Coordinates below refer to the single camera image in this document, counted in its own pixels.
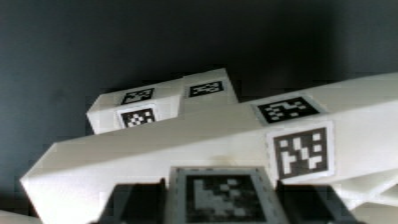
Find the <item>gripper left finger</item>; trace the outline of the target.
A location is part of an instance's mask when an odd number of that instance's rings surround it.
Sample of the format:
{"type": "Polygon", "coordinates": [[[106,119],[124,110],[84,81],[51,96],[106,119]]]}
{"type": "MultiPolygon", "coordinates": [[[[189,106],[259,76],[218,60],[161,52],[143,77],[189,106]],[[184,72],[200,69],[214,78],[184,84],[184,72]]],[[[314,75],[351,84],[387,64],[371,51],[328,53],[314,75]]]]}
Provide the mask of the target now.
{"type": "Polygon", "coordinates": [[[164,179],[116,184],[99,219],[88,224],[163,224],[164,193],[164,179]]]}

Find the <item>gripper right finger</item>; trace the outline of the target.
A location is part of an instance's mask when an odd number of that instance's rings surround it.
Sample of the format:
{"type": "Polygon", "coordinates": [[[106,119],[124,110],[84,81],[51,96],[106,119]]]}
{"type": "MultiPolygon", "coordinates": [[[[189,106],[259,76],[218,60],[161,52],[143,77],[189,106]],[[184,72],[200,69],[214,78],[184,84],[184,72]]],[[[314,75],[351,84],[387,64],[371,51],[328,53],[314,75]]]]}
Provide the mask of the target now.
{"type": "Polygon", "coordinates": [[[276,182],[275,192],[289,224],[363,224],[328,185],[276,182]]]}

